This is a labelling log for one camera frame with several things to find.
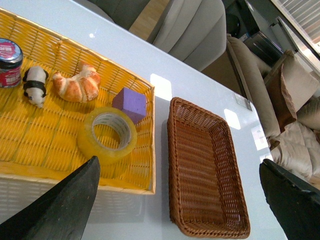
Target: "purple sponge cube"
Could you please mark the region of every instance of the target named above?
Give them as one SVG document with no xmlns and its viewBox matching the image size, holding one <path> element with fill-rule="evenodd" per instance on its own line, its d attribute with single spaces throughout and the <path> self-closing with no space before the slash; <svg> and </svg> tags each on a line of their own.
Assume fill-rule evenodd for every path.
<svg viewBox="0 0 320 240">
<path fill-rule="evenodd" d="M 146 102 L 145 95 L 124 87 L 114 97 L 112 107 L 127 114 L 132 122 L 136 124 L 147 115 Z"/>
</svg>

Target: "croissant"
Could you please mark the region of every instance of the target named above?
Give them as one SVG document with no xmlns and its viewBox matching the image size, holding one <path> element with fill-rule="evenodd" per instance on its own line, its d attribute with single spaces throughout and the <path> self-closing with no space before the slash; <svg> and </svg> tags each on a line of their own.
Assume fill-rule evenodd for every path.
<svg viewBox="0 0 320 240">
<path fill-rule="evenodd" d="M 56 72 L 52 79 L 58 95 L 69 102 L 86 103 L 99 94 L 100 76 L 87 63 L 83 63 L 81 72 L 71 78 L 65 78 L 60 72 Z"/>
</svg>

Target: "tape roll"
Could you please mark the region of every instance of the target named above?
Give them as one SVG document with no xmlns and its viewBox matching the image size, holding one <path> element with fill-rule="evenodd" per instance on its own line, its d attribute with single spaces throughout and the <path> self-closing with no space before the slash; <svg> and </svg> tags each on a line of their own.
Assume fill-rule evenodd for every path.
<svg viewBox="0 0 320 240">
<path fill-rule="evenodd" d="M 118 148 L 104 146 L 97 138 L 95 125 L 108 125 L 120 139 Z M 137 131 L 132 120 L 122 111 L 114 107 L 99 107 L 89 113 L 84 126 L 77 135 L 77 145 L 82 154 L 90 159 L 99 158 L 101 165 L 113 164 L 132 152 L 137 143 Z"/>
</svg>

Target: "yellow woven tray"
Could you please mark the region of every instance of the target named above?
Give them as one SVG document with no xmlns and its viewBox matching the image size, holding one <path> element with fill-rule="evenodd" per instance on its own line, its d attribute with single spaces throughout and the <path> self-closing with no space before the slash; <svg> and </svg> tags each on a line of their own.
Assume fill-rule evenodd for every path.
<svg viewBox="0 0 320 240">
<path fill-rule="evenodd" d="M 156 189 L 154 87 L 106 57 L 25 18 L 0 8 L 0 38 L 16 42 L 24 54 L 21 75 L 39 65 L 49 73 L 42 109 L 24 97 L 23 84 L 0 88 L 0 177 L 57 183 L 87 159 L 77 148 L 77 133 L 86 114 L 111 106 L 123 87 L 146 96 L 147 116 L 138 124 L 133 152 L 112 166 L 102 166 L 99 189 L 154 194 Z M 95 67 L 101 77 L 99 96 L 72 103 L 55 93 L 52 76 L 78 73 L 80 61 Z M 95 127 L 98 139 L 116 147 L 119 139 L 108 126 Z"/>
</svg>

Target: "panda toy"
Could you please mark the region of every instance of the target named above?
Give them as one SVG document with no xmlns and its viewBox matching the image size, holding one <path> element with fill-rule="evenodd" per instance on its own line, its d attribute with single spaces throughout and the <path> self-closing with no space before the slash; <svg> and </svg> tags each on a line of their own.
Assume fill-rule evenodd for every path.
<svg viewBox="0 0 320 240">
<path fill-rule="evenodd" d="M 38 108 L 44 106 L 47 91 L 45 88 L 48 73 L 40 66 L 30 67 L 24 74 L 23 85 L 24 95 L 29 99 L 29 102 L 36 105 Z"/>
</svg>

